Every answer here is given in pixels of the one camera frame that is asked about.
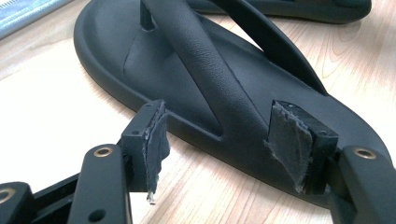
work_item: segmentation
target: wooden surface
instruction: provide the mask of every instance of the wooden surface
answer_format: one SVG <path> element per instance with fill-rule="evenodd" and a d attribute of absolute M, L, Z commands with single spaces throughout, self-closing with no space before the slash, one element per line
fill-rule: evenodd
<path fill-rule="evenodd" d="M 74 1 L 0 41 L 0 183 L 37 192 L 78 173 L 86 151 L 116 143 L 134 112 L 85 73 Z M 230 19 L 212 20 L 246 37 Z M 396 2 L 346 25 L 273 19 L 312 64 L 328 92 L 362 116 L 396 158 Z M 291 197 L 169 134 L 157 204 L 132 194 L 135 223 L 331 223 L 328 210 Z"/>

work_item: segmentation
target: black flip-flop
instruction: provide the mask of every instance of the black flip-flop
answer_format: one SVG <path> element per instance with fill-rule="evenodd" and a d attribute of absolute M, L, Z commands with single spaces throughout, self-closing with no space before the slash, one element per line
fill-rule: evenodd
<path fill-rule="evenodd" d="M 302 53 L 251 5 L 214 1 L 261 49 L 192 12 L 183 0 L 144 2 L 147 7 L 139 0 L 92 0 L 76 23 L 81 63 L 123 104 L 137 110 L 145 102 L 164 99 L 171 133 L 265 183 L 325 207 L 327 193 L 298 192 L 296 179 L 304 177 L 306 167 L 285 166 L 275 153 L 277 142 L 268 133 L 272 111 L 296 121 L 297 134 L 306 130 L 274 101 L 297 105 L 336 132 L 338 148 L 373 148 L 390 161 L 375 131 L 325 91 Z M 288 143 L 293 137 L 285 133 L 273 138 Z M 296 150 L 290 154 L 305 153 L 304 146 Z M 287 151 L 280 154 L 289 156 Z"/>
<path fill-rule="evenodd" d="M 187 0 L 202 13 L 223 13 L 208 0 Z M 294 17 L 328 23 L 348 23 L 367 16 L 371 0 L 247 0 L 260 12 L 270 16 Z"/>

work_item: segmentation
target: slipper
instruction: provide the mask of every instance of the slipper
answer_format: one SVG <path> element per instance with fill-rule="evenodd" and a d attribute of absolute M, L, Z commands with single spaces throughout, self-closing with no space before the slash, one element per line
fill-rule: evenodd
<path fill-rule="evenodd" d="M 293 171 L 298 164 L 286 167 L 281 157 L 287 151 L 274 155 L 270 119 L 279 109 L 287 118 L 282 102 L 338 134 L 336 147 L 373 148 L 390 161 L 375 131 L 326 92 L 302 53 L 260 11 L 240 0 L 214 2 L 261 49 L 183 0 L 92 0 L 75 27 L 78 57 L 104 90 L 132 110 L 164 99 L 169 132 L 311 203 L 327 207 L 329 193 L 302 194 L 296 179 L 304 171 Z M 294 124 L 306 134 L 304 125 Z M 295 136 L 281 137 L 288 143 Z"/>
<path fill-rule="evenodd" d="M 201 13 L 224 12 L 207 0 L 187 0 L 187 2 Z M 371 0 L 247 0 L 247 2 L 265 15 L 328 23 L 360 20 L 370 13 L 372 7 Z"/>

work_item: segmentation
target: tabletop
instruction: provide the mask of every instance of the tabletop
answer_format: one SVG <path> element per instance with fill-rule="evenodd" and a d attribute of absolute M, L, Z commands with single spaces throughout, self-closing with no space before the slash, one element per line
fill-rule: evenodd
<path fill-rule="evenodd" d="M 73 45 L 76 0 L 0 40 L 0 183 L 37 192 L 80 171 L 84 154 L 115 144 L 134 112 L 85 72 Z M 248 39 L 228 17 L 209 19 Z M 335 25 L 271 18 L 326 90 L 365 119 L 396 158 L 396 2 L 373 0 L 363 20 Z M 168 134 L 156 205 L 131 193 L 134 223 L 332 223 L 304 202 Z"/>

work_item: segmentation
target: wood grain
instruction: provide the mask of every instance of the wood grain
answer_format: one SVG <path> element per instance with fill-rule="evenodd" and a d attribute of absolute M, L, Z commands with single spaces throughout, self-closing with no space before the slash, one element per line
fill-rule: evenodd
<path fill-rule="evenodd" d="M 0 183 L 34 192 L 79 172 L 86 151 L 116 143 L 134 112 L 86 74 L 73 27 L 88 1 L 74 1 L 0 41 Z M 357 22 L 272 18 L 327 91 L 362 116 L 396 158 L 396 2 L 374 1 Z M 211 20 L 248 38 L 228 17 Z M 328 210 L 274 189 L 172 134 L 157 204 L 133 193 L 135 223 L 332 223 Z"/>

